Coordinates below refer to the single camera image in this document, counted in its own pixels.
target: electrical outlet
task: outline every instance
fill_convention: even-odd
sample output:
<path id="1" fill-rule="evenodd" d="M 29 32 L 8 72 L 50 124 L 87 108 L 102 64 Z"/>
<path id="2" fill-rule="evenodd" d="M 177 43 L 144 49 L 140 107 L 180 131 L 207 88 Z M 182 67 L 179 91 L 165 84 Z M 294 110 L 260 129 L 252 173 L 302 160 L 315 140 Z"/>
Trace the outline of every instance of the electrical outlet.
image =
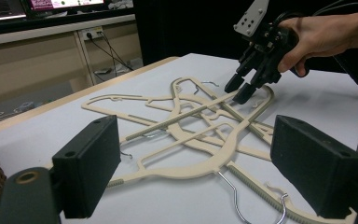
<path id="1" fill-rule="evenodd" d="M 90 40 L 89 37 L 87 36 L 87 34 L 91 34 L 92 39 L 103 37 L 102 32 L 103 32 L 102 26 L 96 26 L 96 27 L 84 29 L 81 31 L 84 40 Z"/>

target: floor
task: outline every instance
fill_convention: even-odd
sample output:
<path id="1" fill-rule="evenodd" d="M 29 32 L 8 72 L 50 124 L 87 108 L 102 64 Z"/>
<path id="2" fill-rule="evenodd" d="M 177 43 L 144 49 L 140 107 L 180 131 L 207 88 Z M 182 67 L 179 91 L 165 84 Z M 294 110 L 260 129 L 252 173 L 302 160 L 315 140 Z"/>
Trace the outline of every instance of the floor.
<path id="1" fill-rule="evenodd" d="M 133 59 L 127 62 L 128 66 L 132 69 L 143 67 L 141 58 Z M 111 72 L 103 75 L 95 75 L 97 84 L 102 83 L 111 78 L 122 76 L 130 69 L 117 63 L 115 67 L 110 68 Z M 14 97 L 10 100 L 0 103 L 0 119 L 7 119 L 18 113 L 25 112 L 26 110 L 48 104 L 62 97 L 72 94 L 72 89 L 69 82 L 63 82 L 54 86 L 47 87 L 43 90 L 34 91 L 22 96 Z"/>

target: robotic hand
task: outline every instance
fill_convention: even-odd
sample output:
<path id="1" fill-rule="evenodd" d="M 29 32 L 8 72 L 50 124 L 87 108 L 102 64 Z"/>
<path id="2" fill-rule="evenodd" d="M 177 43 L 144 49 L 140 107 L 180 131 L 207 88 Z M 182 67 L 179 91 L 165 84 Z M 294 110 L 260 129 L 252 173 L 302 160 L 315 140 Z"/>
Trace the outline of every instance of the robotic hand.
<path id="1" fill-rule="evenodd" d="M 269 0 L 257 0 L 252 3 L 240 21 L 234 25 L 235 31 L 250 41 L 249 48 L 240 58 L 240 67 L 225 87 L 225 92 L 237 90 L 244 77 L 256 70 L 250 84 L 245 83 L 233 100 L 239 104 L 246 103 L 257 88 L 266 83 L 277 83 L 281 78 L 278 63 L 283 55 L 296 45 L 296 35 L 292 31 L 278 27 L 288 18 L 304 16 L 300 13 L 285 12 L 273 23 L 261 22 L 266 14 Z"/>

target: white tabletop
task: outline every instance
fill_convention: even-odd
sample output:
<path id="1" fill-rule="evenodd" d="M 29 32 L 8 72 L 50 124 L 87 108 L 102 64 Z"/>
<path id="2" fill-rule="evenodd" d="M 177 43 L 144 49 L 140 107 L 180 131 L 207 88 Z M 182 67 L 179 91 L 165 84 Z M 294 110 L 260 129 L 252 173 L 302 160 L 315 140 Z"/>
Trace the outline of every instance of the white tabletop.
<path id="1" fill-rule="evenodd" d="M 80 107 L 92 97 L 106 94 L 169 95 L 170 84 L 179 77 L 212 81 L 219 87 L 205 85 L 221 96 L 225 94 L 224 87 L 238 66 L 239 63 L 235 60 L 189 54 L 61 105 L 0 131 L 0 165 L 5 174 L 10 176 L 26 168 L 48 164 L 50 158 L 78 132 L 93 120 L 104 116 Z M 302 119 L 356 149 L 358 87 L 348 75 L 310 71 L 307 77 L 297 78 L 288 72 L 270 87 L 275 92 L 275 100 L 258 121 L 273 125 L 278 114 Z M 241 111 L 250 111 L 254 103 L 251 99 L 239 108 Z M 164 115 L 168 115 L 151 112 L 150 108 L 145 109 L 142 104 L 137 103 L 118 106 L 116 109 L 154 120 L 162 120 Z M 119 121 L 118 126 L 120 136 L 142 127 L 123 120 Z M 122 156 L 122 162 L 114 176 L 135 172 L 136 158 L 142 155 L 142 151 L 158 149 L 171 141 L 167 135 L 161 135 L 123 146 L 121 150 L 132 154 L 134 159 Z M 269 150 L 267 144 L 251 133 L 245 135 L 241 143 Z M 173 155 L 170 160 L 185 161 L 186 156 L 188 155 L 178 153 L 177 158 Z M 272 186 L 285 189 L 297 208 L 313 213 L 296 188 L 271 162 L 240 153 L 235 154 L 232 160 L 258 181 L 268 181 Z M 252 223 L 275 223 L 279 219 L 279 212 L 243 185 L 226 168 L 223 167 L 221 172 L 237 188 L 239 208 L 246 219 Z M 181 180 L 148 177 L 108 189 L 91 218 L 64 219 L 63 223 L 241 223 L 233 201 L 231 187 L 216 174 Z"/>

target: computer monitor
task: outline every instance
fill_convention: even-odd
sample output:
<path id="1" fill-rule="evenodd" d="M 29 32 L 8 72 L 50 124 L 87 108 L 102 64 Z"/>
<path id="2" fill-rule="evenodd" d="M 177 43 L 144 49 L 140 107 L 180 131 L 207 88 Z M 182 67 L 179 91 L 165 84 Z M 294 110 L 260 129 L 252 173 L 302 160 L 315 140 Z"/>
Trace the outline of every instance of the computer monitor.
<path id="1" fill-rule="evenodd" d="M 32 11 L 93 7 L 103 4 L 103 0 L 27 0 Z"/>
<path id="2" fill-rule="evenodd" d="M 25 18 L 25 12 L 19 0 L 0 0 L 0 21 Z"/>

